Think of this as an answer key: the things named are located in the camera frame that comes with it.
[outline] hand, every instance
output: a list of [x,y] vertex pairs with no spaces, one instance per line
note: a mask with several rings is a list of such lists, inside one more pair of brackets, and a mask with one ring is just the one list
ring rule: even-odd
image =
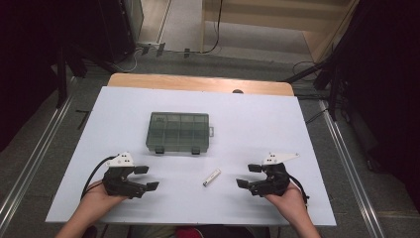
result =
[[102,181],[92,183],[71,218],[55,237],[82,237],[89,226],[127,198],[126,196],[108,195]]
[[306,210],[302,193],[295,184],[291,182],[282,196],[268,194],[265,198],[277,207],[299,237],[320,237]]

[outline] plastic organizer box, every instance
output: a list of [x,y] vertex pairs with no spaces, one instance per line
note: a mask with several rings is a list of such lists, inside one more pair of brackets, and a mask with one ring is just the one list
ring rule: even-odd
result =
[[204,113],[152,112],[146,145],[149,151],[207,152],[209,115]]

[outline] marker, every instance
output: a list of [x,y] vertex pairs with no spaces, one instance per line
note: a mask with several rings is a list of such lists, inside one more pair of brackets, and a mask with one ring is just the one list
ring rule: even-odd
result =
[[217,169],[216,171],[213,172],[213,174],[211,174],[211,176],[209,178],[207,178],[207,180],[203,183],[204,186],[207,186],[212,180],[214,180],[219,174],[221,173],[221,171],[219,169]]

